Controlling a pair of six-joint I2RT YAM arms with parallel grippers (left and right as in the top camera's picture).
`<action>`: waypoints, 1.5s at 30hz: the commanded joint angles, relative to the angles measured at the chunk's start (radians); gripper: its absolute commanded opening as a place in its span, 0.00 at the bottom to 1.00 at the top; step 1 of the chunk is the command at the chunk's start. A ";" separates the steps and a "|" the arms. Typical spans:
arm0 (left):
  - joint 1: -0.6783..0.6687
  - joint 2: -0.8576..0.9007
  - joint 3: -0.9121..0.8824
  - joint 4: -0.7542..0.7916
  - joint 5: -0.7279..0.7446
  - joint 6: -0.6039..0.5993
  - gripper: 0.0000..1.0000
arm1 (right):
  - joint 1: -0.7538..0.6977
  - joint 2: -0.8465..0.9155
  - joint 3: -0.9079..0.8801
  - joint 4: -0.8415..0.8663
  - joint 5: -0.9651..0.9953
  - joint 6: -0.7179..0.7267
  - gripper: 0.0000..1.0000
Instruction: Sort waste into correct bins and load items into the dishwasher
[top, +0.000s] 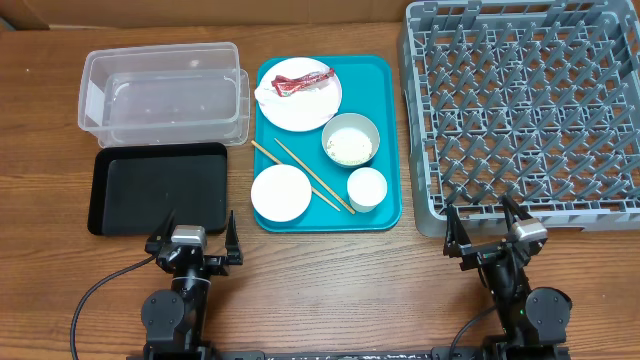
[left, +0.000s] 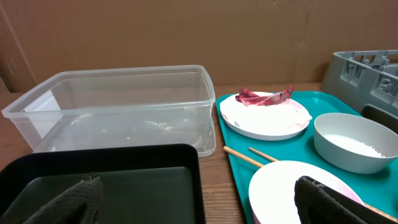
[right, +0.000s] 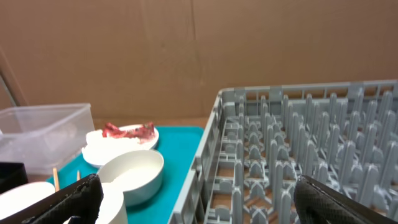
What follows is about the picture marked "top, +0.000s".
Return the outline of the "white napkin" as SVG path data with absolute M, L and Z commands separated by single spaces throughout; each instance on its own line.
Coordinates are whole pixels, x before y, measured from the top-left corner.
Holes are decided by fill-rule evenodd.
M 261 81 L 260 84 L 254 90 L 254 96 L 256 100 L 264 105 L 281 105 L 286 100 L 286 97 L 281 97 L 276 88 L 270 81 Z

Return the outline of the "cooked white rice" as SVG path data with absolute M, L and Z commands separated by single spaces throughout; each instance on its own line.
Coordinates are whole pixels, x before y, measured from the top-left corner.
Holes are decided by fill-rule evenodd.
M 328 156 L 336 163 L 355 166 L 367 162 L 373 154 L 373 143 L 355 128 L 343 128 L 333 133 L 326 145 Z

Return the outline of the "red snack wrapper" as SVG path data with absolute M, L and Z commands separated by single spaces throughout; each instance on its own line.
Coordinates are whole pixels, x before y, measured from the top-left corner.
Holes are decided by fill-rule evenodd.
M 287 78 L 282 75 L 277 75 L 272 81 L 271 85 L 276 90 L 276 93 L 280 97 L 289 97 L 294 93 L 311 87 L 317 83 L 328 80 L 335 75 L 335 70 L 329 68 L 327 71 L 316 71 L 308 73 L 299 78 Z

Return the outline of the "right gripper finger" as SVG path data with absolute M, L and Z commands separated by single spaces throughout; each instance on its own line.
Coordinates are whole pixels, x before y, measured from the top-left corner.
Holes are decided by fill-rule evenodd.
M 501 196 L 500 202 L 503 208 L 508 231 L 510 231 L 516 223 L 528 224 L 530 222 L 531 215 L 527 211 L 523 210 L 511 196 Z
M 456 207 L 449 204 L 446 208 L 447 228 L 445 234 L 445 248 L 462 248 L 471 245 L 470 238 L 459 218 Z

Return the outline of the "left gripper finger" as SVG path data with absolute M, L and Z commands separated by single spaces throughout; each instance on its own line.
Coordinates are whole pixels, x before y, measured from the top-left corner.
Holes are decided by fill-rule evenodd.
M 235 221 L 235 216 L 233 211 L 230 212 L 230 216 L 227 224 L 225 249 L 227 251 L 228 258 L 241 257 L 241 247 L 239 244 L 239 239 L 238 239 L 237 229 L 236 229 L 236 221 Z
M 149 243 L 164 243 L 171 237 L 173 229 L 175 228 L 175 211 L 171 210 L 158 228 L 149 236 Z

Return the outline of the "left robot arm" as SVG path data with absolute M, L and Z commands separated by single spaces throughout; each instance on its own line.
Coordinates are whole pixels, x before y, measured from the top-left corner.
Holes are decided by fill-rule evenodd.
M 168 289 L 145 300 L 141 321 L 146 328 L 145 359 L 218 359 L 203 339 L 211 278 L 227 276 L 231 266 L 244 262 L 235 217 L 226 227 L 224 255 L 206 253 L 206 231 L 201 226 L 177 225 L 169 214 L 149 236 L 145 251 L 172 276 Z

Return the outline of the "white cup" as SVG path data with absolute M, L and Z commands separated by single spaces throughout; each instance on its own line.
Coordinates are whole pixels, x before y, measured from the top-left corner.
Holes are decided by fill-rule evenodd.
M 347 180 L 347 193 L 356 212 L 367 213 L 386 197 L 388 184 L 381 172 L 371 167 L 355 170 Z

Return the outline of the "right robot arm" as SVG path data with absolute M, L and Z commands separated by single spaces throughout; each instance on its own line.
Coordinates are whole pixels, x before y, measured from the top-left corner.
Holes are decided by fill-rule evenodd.
M 449 359 L 568 359 L 563 346 L 573 307 L 571 298 L 552 287 L 531 288 L 524 268 L 548 240 L 547 228 L 511 197 L 501 198 L 507 233 L 498 242 L 475 246 L 455 206 L 446 208 L 443 254 L 476 269 L 494 304 L 467 322 L 449 345 Z M 477 348 L 460 350 L 462 336 L 485 316 L 496 313 L 503 330 Z

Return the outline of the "grey bowl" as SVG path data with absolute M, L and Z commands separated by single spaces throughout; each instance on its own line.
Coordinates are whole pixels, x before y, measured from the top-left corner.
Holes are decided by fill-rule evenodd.
M 336 131 L 343 128 L 358 129 L 361 132 L 365 133 L 371 139 L 373 143 L 373 154 L 367 162 L 360 165 L 355 165 L 355 166 L 345 166 L 345 165 L 336 163 L 334 160 L 332 160 L 328 156 L 326 151 L 326 145 L 329 137 Z M 334 163 L 345 168 L 356 168 L 356 167 L 365 166 L 366 164 L 369 164 L 373 160 L 380 146 L 380 134 L 376 125 L 368 117 L 357 114 L 357 113 L 344 113 L 344 114 L 334 116 L 331 120 L 329 120 L 326 123 L 322 131 L 321 143 L 322 143 L 322 148 L 325 154 Z

